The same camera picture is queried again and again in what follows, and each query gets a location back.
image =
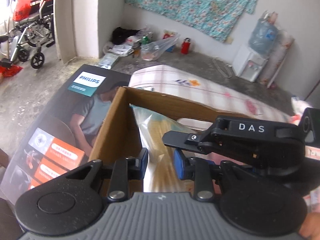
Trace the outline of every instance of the metal screw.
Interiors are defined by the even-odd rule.
[[[115,190],[115,191],[112,191],[109,196],[113,199],[120,199],[120,198],[123,198],[124,197],[124,192],[121,191],[121,190]]]
[[[203,190],[203,191],[198,192],[198,197],[201,199],[209,199],[209,198],[213,197],[213,194],[210,191]]]

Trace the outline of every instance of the water bottle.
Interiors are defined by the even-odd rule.
[[[249,46],[263,57],[268,57],[270,54],[279,32],[274,26],[277,15],[265,12],[251,34]]]

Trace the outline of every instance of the gray t-shirt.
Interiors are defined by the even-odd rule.
[[[97,135],[110,108],[111,102],[103,102],[100,95],[94,95],[81,101],[73,110],[73,114],[84,116],[80,125],[84,135]]]

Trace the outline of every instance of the concrete floor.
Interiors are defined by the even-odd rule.
[[[32,121],[41,112],[60,86],[82,65],[95,64],[96,59],[75,59],[67,66],[58,60],[55,46],[45,48],[45,64],[35,70],[30,61],[20,64],[24,69],[5,78],[0,85],[0,148],[12,156]],[[165,52],[158,61],[148,62],[128,56],[121,58],[113,70],[132,74],[152,65],[165,64],[209,79],[247,94],[287,114],[292,114],[290,95],[280,89],[267,90],[233,76],[227,79],[213,66],[212,59],[199,53],[182,55]]]

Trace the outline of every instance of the red thermos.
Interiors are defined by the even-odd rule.
[[[191,39],[190,38],[185,38],[182,45],[181,45],[181,53],[182,54],[188,54],[189,53],[189,48],[191,44]]]

